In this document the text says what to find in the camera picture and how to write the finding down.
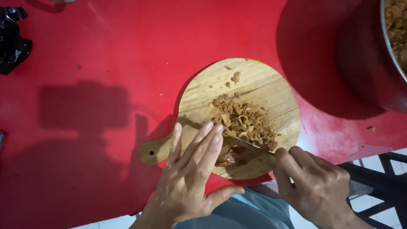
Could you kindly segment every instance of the wood grain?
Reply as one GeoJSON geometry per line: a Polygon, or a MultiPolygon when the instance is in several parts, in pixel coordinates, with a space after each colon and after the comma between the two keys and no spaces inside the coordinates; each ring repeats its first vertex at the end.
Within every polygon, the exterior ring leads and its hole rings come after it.
{"type": "MultiPolygon", "coordinates": [[[[228,99],[234,93],[241,94],[241,100],[266,108],[276,121],[275,133],[278,147],[289,148],[297,143],[300,133],[300,114],[297,100],[287,81],[270,66],[252,59],[232,58],[219,61],[199,73],[188,85],[179,104],[178,122],[183,126],[182,150],[192,141],[210,114],[209,102],[226,93],[228,99]],[[240,81],[234,83],[231,77],[241,72],[240,81]]],[[[171,147],[171,134],[163,139],[148,142],[140,147],[140,160],[146,165],[154,165],[168,157],[171,147]]],[[[246,163],[227,167],[215,167],[213,172],[231,179],[250,179],[272,170],[267,153],[248,148],[252,158],[246,163]]]]}

